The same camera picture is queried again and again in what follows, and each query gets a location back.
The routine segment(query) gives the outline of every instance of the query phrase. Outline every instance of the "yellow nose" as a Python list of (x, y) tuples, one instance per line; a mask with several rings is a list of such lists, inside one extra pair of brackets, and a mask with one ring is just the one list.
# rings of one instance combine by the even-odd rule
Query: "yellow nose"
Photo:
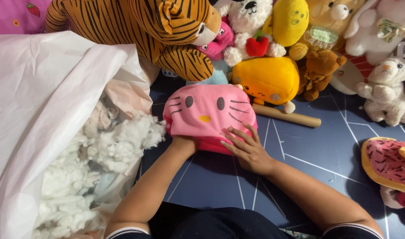
[(205, 123), (210, 122), (210, 120), (211, 120), (211, 118), (208, 115), (200, 116), (199, 119), (200, 119), (200, 121), (205, 122)]

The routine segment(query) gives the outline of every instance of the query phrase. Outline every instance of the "tiger plush toy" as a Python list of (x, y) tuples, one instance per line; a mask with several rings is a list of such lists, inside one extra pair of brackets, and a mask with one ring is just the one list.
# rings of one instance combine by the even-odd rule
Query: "tiger plush toy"
[(213, 41), (221, 17), (209, 0), (53, 0), (48, 33), (70, 28), (98, 44), (136, 44), (139, 55), (188, 81), (213, 73), (210, 59), (193, 46)]

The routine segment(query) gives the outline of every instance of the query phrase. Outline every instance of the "black eye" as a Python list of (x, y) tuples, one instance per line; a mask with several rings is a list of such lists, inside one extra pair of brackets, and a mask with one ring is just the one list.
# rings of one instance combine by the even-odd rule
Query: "black eye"
[(202, 25), (198, 34), (201, 34), (204, 31), (204, 28), (205, 28), (204, 25)]
[(223, 99), (223, 97), (219, 97), (217, 99), (217, 108), (221, 111), (225, 108), (225, 100)]
[(186, 97), (186, 99), (184, 100), (184, 104), (186, 105), (186, 107), (190, 107), (192, 106), (192, 104), (194, 103), (194, 99), (192, 98), (192, 96), (188, 96)]

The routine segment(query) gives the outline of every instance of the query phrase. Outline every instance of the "blue floor mat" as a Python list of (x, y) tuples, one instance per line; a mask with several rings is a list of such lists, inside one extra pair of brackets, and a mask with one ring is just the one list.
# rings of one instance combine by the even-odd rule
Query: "blue floor mat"
[[(184, 85), (181, 79), (159, 77), (150, 93), (153, 115), (162, 119), (164, 103)], [(372, 122), (359, 108), (364, 99), (344, 95), (330, 86), (313, 102), (299, 97), (293, 102), (296, 113), (320, 118), (322, 125), (313, 129), (258, 115), (258, 133), (269, 155), (359, 203), (376, 219), (386, 239), (405, 239), (405, 210), (384, 206), (379, 185), (362, 169), (359, 149), (366, 139), (376, 136), (405, 142), (405, 126)], [(145, 152), (138, 177), (170, 143), (167, 135), (165, 142)], [(201, 209), (253, 209), (279, 227), (313, 235), (321, 233), (277, 187), (243, 170), (236, 159), (227, 155), (197, 152), (174, 177), (164, 200)]]

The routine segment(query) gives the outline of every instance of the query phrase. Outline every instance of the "pink plush toy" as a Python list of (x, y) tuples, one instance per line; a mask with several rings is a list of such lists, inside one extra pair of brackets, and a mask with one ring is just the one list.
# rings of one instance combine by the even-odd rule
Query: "pink plush toy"
[(187, 85), (176, 91), (164, 107), (167, 132), (200, 139), (200, 150), (231, 155), (220, 140), (231, 143), (221, 133), (233, 127), (249, 135), (243, 123), (257, 128), (248, 95), (237, 85)]
[(229, 25), (221, 22), (220, 30), (216, 39), (205, 46), (196, 46), (196, 49), (208, 56), (210, 60), (218, 61), (223, 59), (223, 53), (229, 46), (235, 45), (235, 34)]

